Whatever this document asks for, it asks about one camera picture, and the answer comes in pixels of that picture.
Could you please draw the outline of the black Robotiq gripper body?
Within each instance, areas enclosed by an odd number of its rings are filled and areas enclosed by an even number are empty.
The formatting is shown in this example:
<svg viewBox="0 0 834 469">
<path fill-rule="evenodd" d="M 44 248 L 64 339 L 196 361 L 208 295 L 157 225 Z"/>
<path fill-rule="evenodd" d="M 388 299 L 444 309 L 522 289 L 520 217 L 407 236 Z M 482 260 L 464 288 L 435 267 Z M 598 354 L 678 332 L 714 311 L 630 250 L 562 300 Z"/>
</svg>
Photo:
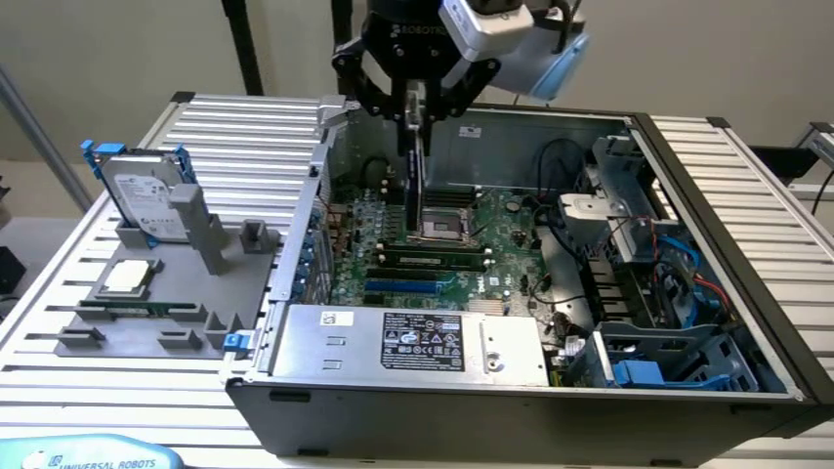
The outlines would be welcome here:
<svg viewBox="0 0 834 469">
<path fill-rule="evenodd" d="M 362 43 L 391 79 L 442 80 L 462 54 L 438 0 L 368 1 Z"/>
</svg>

